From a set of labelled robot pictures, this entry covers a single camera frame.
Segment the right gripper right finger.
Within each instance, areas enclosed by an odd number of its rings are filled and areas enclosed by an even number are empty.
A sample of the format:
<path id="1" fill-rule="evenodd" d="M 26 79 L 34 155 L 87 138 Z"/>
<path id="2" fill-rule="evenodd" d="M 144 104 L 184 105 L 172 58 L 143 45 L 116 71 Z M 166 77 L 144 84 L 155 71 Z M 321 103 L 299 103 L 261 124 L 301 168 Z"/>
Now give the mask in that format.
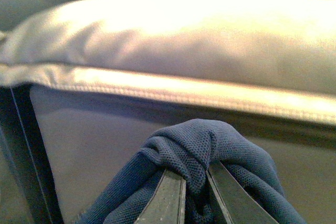
<path id="1" fill-rule="evenodd" d="M 277 223 L 242 188 L 221 162 L 210 164 L 206 175 L 215 223 Z"/>

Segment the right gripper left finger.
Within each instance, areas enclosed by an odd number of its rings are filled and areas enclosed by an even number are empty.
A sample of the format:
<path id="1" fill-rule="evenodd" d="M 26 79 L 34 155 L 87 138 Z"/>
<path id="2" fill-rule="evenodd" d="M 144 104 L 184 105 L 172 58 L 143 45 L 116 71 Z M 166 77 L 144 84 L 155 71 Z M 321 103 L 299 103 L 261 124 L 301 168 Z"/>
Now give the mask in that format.
<path id="1" fill-rule="evenodd" d="M 152 198 L 135 223 L 182 224 L 185 222 L 186 181 L 166 169 Z"/>

